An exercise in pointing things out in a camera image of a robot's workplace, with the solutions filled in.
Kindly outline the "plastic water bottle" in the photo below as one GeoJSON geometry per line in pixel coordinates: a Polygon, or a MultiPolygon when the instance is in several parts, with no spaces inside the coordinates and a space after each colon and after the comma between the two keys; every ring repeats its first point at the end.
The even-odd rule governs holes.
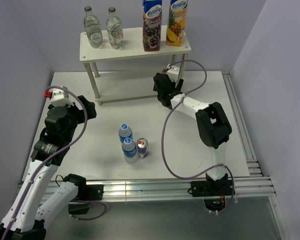
{"type": "Polygon", "coordinates": [[[131,139],[130,137],[125,138],[121,144],[121,148],[124,154],[125,161],[128,164],[133,164],[137,161],[137,145],[133,139],[131,139]]]}
{"type": "Polygon", "coordinates": [[[124,142],[126,138],[133,139],[133,131],[127,124],[122,124],[118,130],[119,140],[121,143],[124,142]]]}

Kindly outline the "blue red energy can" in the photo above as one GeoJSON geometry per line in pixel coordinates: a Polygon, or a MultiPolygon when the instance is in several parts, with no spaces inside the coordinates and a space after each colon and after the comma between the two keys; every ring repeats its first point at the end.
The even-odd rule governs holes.
{"type": "Polygon", "coordinates": [[[136,142],[137,153],[140,158],[148,156],[148,140],[146,138],[139,138],[136,142]]]}

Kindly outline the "purple juice carton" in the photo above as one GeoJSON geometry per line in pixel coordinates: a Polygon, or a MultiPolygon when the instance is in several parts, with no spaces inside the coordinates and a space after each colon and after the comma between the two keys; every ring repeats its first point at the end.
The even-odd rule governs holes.
{"type": "Polygon", "coordinates": [[[142,1],[142,43],[145,52],[159,51],[161,46],[162,1],[142,1]]]}

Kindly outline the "pineapple juice carton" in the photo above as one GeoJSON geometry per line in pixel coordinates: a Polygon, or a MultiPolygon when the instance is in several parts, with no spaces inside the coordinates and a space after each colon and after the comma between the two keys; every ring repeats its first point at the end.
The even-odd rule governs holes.
{"type": "Polygon", "coordinates": [[[166,44],[180,47],[183,44],[188,11],[188,0],[171,0],[169,5],[166,44]]]}

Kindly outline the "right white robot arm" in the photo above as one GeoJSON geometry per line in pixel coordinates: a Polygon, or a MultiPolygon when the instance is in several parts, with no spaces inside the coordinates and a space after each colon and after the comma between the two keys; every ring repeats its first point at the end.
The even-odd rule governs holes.
{"type": "Polygon", "coordinates": [[[206,183],[207,191],[212,195],[219,194],[224,188],[224,183],[233,180],[233,174],[225,164],[226,143],[230,139],[232,127],[222,105],[219,102],[204,103],[188,96],[189,93],[201,88],[203,84],[183,93],[165,73],[157,73],[153,80],[153,90],[157,92],[157,99],[170,110],[164,120],[161,133],[161,155],[166,169],[172,176],[181,180],[192,180],[206,175],[208,180],[206,183]],[[165,131],[168,120],[175,111],[184,113],[196,121],[200,140],[211,152],[211,166],[193,176],[177,175],[171,170],[166,160],[164,149],[165,131]]]}

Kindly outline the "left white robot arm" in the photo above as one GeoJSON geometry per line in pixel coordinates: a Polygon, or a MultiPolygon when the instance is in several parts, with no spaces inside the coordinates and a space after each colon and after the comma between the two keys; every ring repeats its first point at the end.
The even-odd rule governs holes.
{"type": "Polygon", "coordinates": [[[51,97],[39,140],[33,147],[26,178],[7,215],[0,222],[0,240],[43,240],[51,220],[71,200],[86,197],[86,179],[69,174],[43,205],[40,204],[46,188],[74,144],[79,124],[97,116],[95,103],[84,96],[76,97],[79,109],[68,97],[51,97]]]}

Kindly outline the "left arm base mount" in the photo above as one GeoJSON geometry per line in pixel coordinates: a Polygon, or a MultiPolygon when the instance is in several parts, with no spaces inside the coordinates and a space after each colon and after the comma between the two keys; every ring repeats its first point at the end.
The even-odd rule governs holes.
{"type": "Polygon", "coordinates": [[[68,213],[70,215],[86,215],[92,208],[91,203],[80,203],[78,201],[100,201],[103,198],[103,184],[89,184],[86,186],[83,194],[76,196],[68,204],[68,213]]]}

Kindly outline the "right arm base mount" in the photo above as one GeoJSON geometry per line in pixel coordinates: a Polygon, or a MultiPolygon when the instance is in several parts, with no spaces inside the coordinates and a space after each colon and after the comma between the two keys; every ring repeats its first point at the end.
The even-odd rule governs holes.
{"type": "Polygon", "coordinates": [[[193,197],[231,197],[235,194],[232,181],[225,180],[195,180],[190,182],[190,188],[187,192],[193,197]]]}

